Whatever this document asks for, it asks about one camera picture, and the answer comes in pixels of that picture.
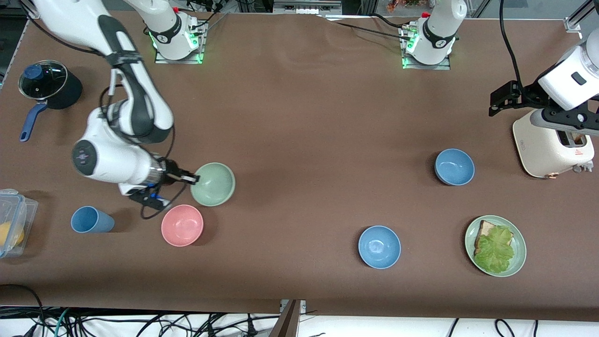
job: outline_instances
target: blue lid knob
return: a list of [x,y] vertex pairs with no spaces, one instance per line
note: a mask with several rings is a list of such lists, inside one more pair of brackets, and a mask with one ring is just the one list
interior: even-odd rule
[[23,76],[25,76],[26,79],[39,80],[44,77],[44,74],[42,73],[41,66],[39,64],[32,64],[25,68],[23,71]]

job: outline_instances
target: blue pot handle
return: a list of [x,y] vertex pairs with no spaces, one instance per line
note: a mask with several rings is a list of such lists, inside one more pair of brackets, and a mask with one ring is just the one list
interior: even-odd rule
[[29,140],[29,138],[31,137],[31,131],[33,131],[34,129],[35,119],[37,118],[37,115],[40,112],[44,111],[46,108],[48,108],[48,105],[46,105],[46,103],[38,103],[34,105],[33,108],[31,108],[31,110],[27,114],[27,118],[25,118],[25,124],[23,124],[23,129],[21,130],[21,136],[19,137],[19,140],[21,142],[26,142]]

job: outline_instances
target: toast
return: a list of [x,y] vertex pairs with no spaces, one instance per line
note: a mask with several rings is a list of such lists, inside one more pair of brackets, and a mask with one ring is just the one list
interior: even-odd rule
[[[476,241],[474,242],[474,247],[476,248],[474,250],[474,255],[480,253],[480,248],[479,248],[479,239],[481,235],[489,235],[489,232],[495,228],[496,225],[493,225],[492,223],[490,223],[489,221],[486,220],[481,220],[480,221],[480,229],[479,229],[479,234],[476,236]],[[509,240],[509,242],[507,243],[508,245],[512,243],[512,239]]]

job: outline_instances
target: blue bowl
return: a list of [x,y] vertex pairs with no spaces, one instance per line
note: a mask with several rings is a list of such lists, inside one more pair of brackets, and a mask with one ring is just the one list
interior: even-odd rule
[[462,150],[447,149],[437,156],[435,173],[448,185],[466,185],[474,178],[474,162]]
[[358,252],[367,265],[386,269],[400,258],[400,239],[385,226],[368,227],[358,240]]

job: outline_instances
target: brown table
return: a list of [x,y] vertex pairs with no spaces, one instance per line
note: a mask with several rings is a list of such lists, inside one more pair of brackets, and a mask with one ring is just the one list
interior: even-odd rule
[[[115,16],[151,60],[139,15]],[[526,83],[577,41],[561,21],[506,26]],[[280,299],[299,298],[318,314],[599,319],[598,173],[527,176],[510,132],[525,111],[487,116],[489,93],[514,78],[498,23],[467,20],[459,34],[451,71],[403,70],[392,38],[309,15],[229,15],[211,29],[203,65],[148,61],[175,115],[171,157],[189,170],[222,162],[237,177],[229,202],[199,207],[200,240],[175,248],[161,217],[140,220],[116,185],[80,176],[69,160],[108,65],[29,27],[0,94],[0,186],[40,206],[24,256],[0,261],[0,283],[28,285],[52,306],[277,312]],[[67,65],[84,93],[40,115],[21,144],[33,103],[17,79],[40,59]],[[476,163],[463,187],[444,186],[432,169],[452,147]],[[195,204],[189,192],[181,203]],[[87,204],[116,219],[115,233],[71,230]],[[528,258],[515,276],[486,276],[467,258],[465,228],[484,214],[524,235]],[[356,250],[376,224],[403,246],[388,270]],[[18,291],[0,296],[33,304]]]

